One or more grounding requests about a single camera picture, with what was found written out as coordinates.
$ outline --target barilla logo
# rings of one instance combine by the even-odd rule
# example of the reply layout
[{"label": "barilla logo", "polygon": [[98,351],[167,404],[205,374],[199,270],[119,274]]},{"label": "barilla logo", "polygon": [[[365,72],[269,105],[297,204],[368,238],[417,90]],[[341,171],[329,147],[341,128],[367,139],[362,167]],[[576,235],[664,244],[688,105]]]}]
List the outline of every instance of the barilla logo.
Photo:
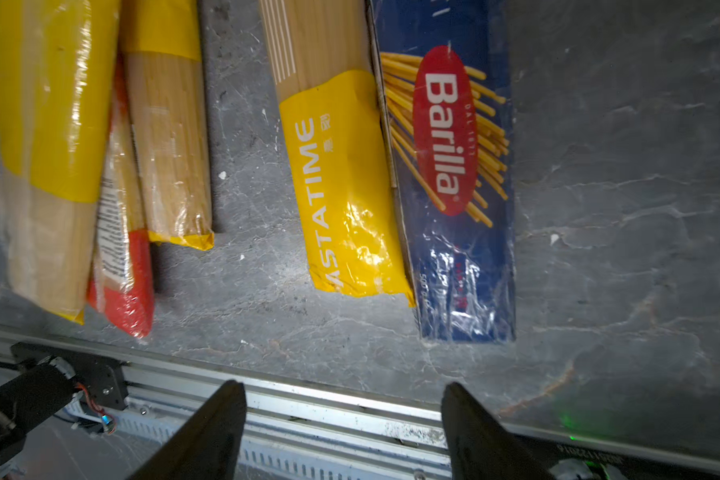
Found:
[{"label": "barilla logo", "polygon": [[448,46],[432,48],[419,65],[413,121],[419,171],[443,213],[458,215],[478,178],[478,136],[469,76]]}]

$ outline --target gray stone countertop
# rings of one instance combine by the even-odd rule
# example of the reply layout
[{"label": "gray stone countertop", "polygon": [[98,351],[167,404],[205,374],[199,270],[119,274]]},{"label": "gray stone countertop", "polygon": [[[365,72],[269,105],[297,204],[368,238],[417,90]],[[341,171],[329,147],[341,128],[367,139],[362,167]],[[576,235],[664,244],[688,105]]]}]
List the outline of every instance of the gray stone countertop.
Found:
[{"label": "gray stone countertop", "polygon": [[312,288],[255,0],[204,0],[216,248],[154,247],[136,341],[10,292],[0,322],[720,458],[720,1],[508,0],[518,340],[425,344]]}]

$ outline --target spaghetti package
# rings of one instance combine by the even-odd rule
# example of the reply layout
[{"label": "spaghetti package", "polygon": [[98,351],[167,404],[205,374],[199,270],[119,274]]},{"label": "spaghetti package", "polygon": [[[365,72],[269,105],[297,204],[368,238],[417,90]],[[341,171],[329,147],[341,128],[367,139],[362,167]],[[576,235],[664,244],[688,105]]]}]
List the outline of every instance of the spaghetti package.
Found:
[{"label": "spaghetti package", "polygon": [[213,248],[197,0],[123,0],[130,115],[153,242]]},{"label": "spaghetti package", "polygon": [[315,287],[412,300],[364,0],[259,0]]},{"label": "spaghetti package", "polygon": [[155,301],[150,239],[120,62],[112,88],[110,143],[101,175],[88,302],[115,326],[136,338],[143,338],[152,330]]},{"label": "spaghetti package", "polygon": [[514,339],[510,81],[501,0],[374,0],[426,339]]},{"label": "spaghetti package", "polygon": [[0,0],[8,280],[82,322],[120,0]]}]

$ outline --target blue pasta box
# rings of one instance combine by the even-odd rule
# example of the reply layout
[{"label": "blue pasta box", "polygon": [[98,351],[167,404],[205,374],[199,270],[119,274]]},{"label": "blue pasta box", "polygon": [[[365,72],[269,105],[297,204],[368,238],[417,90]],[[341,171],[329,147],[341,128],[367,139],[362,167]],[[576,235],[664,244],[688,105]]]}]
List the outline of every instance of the blue pasta box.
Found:
[{"label": "blue pasta box", "polygon": [[372,0],[422,337],[514,340],[512,107],[503,0]]}]

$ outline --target metal rail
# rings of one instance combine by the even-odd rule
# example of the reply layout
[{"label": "metal rail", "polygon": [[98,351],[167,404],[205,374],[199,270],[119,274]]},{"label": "metal rail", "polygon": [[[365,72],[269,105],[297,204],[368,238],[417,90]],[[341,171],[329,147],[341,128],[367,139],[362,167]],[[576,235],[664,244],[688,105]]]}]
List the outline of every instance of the metal rail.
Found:
[{"label": "metal rail", "polygon": [[[0,326],[0,359],[33,342],[125,363],[128,408],[112,411],[119,428],[164,442],[227,379],[246,386],[249,414],[240,462],[278,475],[320,480],[450,478],[439,406],[358,392]],[[595,448],[720,474],[720,461],[504,424],[510,432],[561,445]]]}]

